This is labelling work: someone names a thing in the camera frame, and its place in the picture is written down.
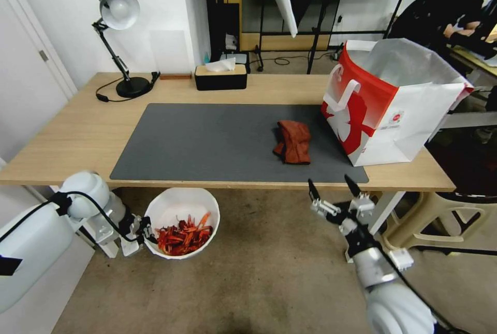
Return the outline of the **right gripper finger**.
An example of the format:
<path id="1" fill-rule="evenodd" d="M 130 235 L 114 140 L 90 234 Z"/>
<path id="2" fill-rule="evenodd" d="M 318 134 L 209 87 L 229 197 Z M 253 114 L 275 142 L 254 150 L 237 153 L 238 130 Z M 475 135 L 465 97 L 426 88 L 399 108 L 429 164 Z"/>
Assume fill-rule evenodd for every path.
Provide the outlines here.
<path id="1" fill-rule="evenodd" d="M 358 184 L 350 176 L 344 175 L 344 179 L 353 195 L 353 199 L 350 202 L 350 211 L 355 211 L 356 216 L 371 216 L 375 208 L 375 203 L 367 193 L 361 191 Z"/>
<path id="2" fill-rule="evenodd" d="M 308 179 L 309 197 L 311 209 L 330 223 L 338 222 L 338 207 L 322 200 L 320 194 L 311 179 Z"/>

